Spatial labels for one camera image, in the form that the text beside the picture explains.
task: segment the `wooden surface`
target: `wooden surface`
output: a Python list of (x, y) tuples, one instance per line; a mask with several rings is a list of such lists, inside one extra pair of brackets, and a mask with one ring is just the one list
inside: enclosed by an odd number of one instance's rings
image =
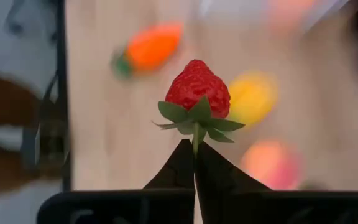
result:
[[(278, 38), (253, 26), (246, 12), (200, 19), (196, 1), (67, 0), (68, 79), (75, 189), (141, 188), (165, 163), (181, 136), (160, 131), (157, 109), (172, 80), (193, 58), (226, 83), (244, 70), (276, 79), (279, 102), (260, 124), (211, 143), (234, 164), (258, 139), (281, 139), (300, 152), (303, 178), (329, 189), (358, 190), (358, 39), (351, 10), (333, 14), (302, 38)], [(114, 51), (139, 29), (179, 19), (178, 53), (154, 75), (115, 79)]]

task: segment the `red strawberry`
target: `red strawberry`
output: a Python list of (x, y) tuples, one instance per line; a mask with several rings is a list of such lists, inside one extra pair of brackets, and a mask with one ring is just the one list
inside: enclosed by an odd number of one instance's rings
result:
[(192, 60), (172, 82), (165, 101), (192, 108), (202, 96), (208, 97), (214, 118), (229, 114), (230, 94), (227, 86), (202, 60)]

